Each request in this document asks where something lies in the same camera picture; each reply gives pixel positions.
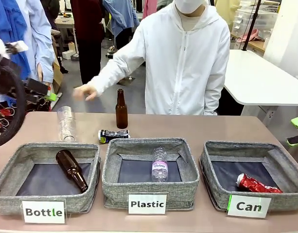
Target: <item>plastic sign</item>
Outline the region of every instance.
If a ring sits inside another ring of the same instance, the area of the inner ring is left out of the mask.
[[[63,201],[22,201],[26,223],[65,223],[65,203]]]
[[[271,198],[231,195],[228,203],[228,215],[265,218],[270,202]]]
[[[166,194],[129,194],[128,213],[131,215],[164,215],[166,199]]]

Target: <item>hood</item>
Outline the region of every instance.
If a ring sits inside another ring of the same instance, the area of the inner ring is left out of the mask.
[[[200,17],[199,22],[192,29],[192,31],[196,31],[198,29],[204,28],[207,25],[209,25],[219,19],[219,15],[218,15],[216,8],[214,6],[209,6],[206,3],[204,3],[204,5],[205,5],[205,10]],[[179,29],[183,30],[181,18],[180,18],[179,13],[176,9],[175,1],[173,1],[172,4],[168,5],[168,11],[171,15],[171,18],[173,19],[173,22],[179,27]]]

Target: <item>gray floor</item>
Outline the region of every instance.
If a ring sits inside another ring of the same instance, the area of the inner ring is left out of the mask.
[[[108,59],[105,57],[107,49],[102,48],[101,68],[103,68]],[[60,87],[60,92],[63,93],[58,103],[53,108],[56,111],[61,106],[70,106],[74,112],[89,112],[89,113],[115,113],[115,105],[117,101],[117,89],[123,88],[125,102],[130,114],[144,114],[144,87],[145,87],[145,67],[139,67],[132,77],[135,80],[129,86],[114,85],[108,88],[99,98],[93,101],[76,101],[72,97],[72,92],[75,87],[82,85],[79,62],[71,60],[63,60],[63,66],[69,71],[64,75],[63,82]]]

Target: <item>dark blue bin liner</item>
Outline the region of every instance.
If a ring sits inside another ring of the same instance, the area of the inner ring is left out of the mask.
[[[181,182],[176,161],[167,162],[168,182]],[[118,183],[151,182],[152,161],[122,160]]]
[[[211,163],[220,185],[227,191],[243,191],[236,186],[237,178],[241,173],[246,173],[264,185],[278,187],[262,163],[217,161]]]
[[[85,180],[91,163],[79,164]],[[16,196],[76,195],[80,190],[69,180],[58,164],[35,164]]]

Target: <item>face mask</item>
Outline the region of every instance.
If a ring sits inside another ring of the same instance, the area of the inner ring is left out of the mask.
[[[175,0],[176,7],[181,13],[190,14],[194,12],[205,0]]]

